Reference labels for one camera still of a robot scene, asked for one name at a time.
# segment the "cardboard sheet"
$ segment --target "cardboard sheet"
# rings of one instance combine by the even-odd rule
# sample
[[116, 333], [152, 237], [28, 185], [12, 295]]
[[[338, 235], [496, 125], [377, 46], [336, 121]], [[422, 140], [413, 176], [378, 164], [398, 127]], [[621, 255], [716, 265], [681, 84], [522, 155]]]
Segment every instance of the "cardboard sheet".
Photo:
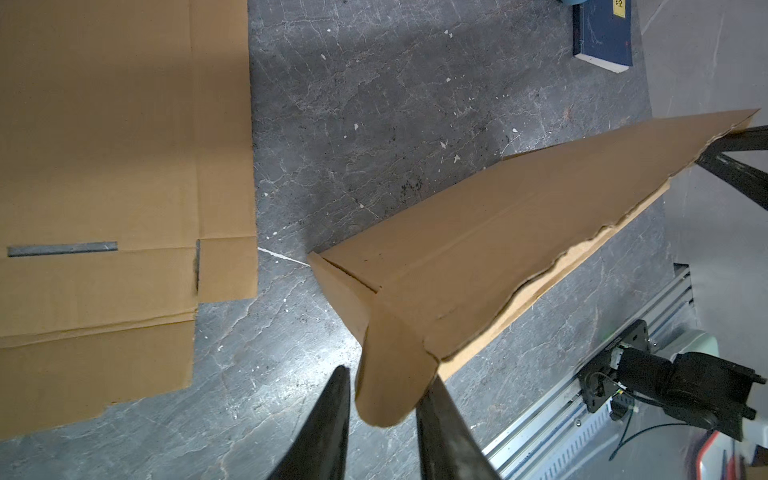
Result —
[[460, 368], [753, 114], [656, 119], [510, 157], [311, 253], [323, 292], [362, 340], [361, 418], [404, 419], [441, 364], [446, 375]]
[[257, 237], [245, 2], [8, 0], [0, 61], [3, 438], [187, 386]]

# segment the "yellow label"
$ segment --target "yellow label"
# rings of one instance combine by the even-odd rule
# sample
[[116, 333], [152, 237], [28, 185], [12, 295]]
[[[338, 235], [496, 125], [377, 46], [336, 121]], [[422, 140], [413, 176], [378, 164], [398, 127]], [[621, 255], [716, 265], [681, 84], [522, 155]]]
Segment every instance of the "yellow label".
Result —
[[614, 15], [617, 17], [627, 17], [627, 0], [613, 0]]

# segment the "folded cardboard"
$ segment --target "folded cardboard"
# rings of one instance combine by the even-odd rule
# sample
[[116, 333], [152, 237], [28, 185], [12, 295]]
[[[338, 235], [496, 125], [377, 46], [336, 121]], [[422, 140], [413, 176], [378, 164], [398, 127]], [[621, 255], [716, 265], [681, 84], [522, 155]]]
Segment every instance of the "folded cardboard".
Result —
[[356, 405], [390, 426], [754, 111], [647, 121], [510, 157], [322, 253], [362, 343]]
[[9, 0], [0, 63], [6, 438], [188, 386], [197, 304], [256, 296], [257, 243], [246, 2]]

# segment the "blue book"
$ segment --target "blue book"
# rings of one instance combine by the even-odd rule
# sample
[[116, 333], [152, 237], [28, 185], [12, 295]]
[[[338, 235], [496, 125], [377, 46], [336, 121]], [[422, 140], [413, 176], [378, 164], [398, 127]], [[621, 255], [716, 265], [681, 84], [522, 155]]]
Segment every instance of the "blue book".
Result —
[[616, 73], [632, 66], [630, 0], [574, 5], [574, 56]]

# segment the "blue object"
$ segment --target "blue object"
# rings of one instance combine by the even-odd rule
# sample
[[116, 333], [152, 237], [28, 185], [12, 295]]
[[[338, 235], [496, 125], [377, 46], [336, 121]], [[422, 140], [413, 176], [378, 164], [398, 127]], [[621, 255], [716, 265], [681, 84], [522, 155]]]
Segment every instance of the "blue object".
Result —
[[631, 0], [574, 5], [574, 56], [616, 73], [632, 66]]

